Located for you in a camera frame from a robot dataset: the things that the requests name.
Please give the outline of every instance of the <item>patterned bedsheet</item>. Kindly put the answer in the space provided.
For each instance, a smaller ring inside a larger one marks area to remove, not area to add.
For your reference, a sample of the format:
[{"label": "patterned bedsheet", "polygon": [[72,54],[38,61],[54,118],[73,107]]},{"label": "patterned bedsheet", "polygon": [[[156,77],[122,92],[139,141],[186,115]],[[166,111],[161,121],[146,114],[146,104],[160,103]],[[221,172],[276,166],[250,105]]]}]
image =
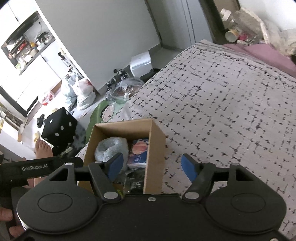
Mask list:
[{"label": "patterned bedsheet", "polygon": [[153,118],[167,135],[164,193],[190,186],[183,153],[219,167],[240,163],[284,198],[280,231],[290,238],[296,235],[295,86],[276,68],[202,41],[174,58],[112,121]]}]

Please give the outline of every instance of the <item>cardboard box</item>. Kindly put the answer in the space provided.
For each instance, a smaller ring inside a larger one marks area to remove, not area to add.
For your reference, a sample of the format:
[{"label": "cardboard box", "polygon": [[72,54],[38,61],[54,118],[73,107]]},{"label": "cardboard box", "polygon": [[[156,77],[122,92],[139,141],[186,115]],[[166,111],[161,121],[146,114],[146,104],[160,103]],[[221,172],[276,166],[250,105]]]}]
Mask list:
[{"label": "cardboard box", "polygon": [[[141,119],[96,124],[84,157],[85,166],[96,161],[94,152],[98,143],[109,137],[124,137],[128,142],[149,138],[144,193],[160,194],[165,165],[165,135],[155,122],[152,119]],[[79,182],[79,186],[92,192],[89,182]]]}]

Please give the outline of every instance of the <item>white storage box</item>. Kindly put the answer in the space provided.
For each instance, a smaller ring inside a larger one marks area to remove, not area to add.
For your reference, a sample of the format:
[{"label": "white storage box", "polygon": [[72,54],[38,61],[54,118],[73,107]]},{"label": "white storage box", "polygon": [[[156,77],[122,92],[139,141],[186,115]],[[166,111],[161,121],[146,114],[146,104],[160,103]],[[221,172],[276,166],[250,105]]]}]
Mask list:
[{"label": "white storage box", "polygon": [[153,68],[149,52],[141,53],[132,57],[130,68],[134,77],[140,78],[141,76],[149,73]]}]

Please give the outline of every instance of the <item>gray plastic bag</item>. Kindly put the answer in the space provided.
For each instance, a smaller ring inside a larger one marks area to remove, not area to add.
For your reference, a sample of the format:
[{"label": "gray plastic bag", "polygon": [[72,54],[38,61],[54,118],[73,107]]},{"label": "gray plastic bag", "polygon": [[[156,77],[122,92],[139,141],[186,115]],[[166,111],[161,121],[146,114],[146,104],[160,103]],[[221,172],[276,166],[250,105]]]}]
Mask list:
[{"label": "gray plastic bag", "polygon": [[118,152],[123,155],[123,166],[120,171],[122,173],[127,169],[128,161],[128,143],[125,138],[110,137],[102,140],[94,152],[94,157],[96,161],[107,162]]},{"label": "gray plastic bag", "polygon": [[72,110],[77,100],[77,95],[73,90],[76,77],[78,77],[77,74],[74,72],[71,72],[62,79],[61,92],[65,98],[64,107],[68,111]]}]

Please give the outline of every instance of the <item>wall cabinet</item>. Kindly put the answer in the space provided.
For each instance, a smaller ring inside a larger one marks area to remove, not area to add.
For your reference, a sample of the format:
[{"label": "wall cabinet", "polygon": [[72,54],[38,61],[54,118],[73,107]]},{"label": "wall cabinet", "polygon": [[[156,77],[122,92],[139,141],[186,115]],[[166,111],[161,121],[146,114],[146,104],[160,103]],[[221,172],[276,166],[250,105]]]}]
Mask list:
[{"label": "wall cabinet", "polygon": [[10,6],[6,3],[0,9],[0,44],[2,45],[8,37],[19,27],[20,23],[16,20]]},{"label": "wall cabinet", "polygon": [[9,0],[8,4],[20,24],[37,11],[35,0]]}]

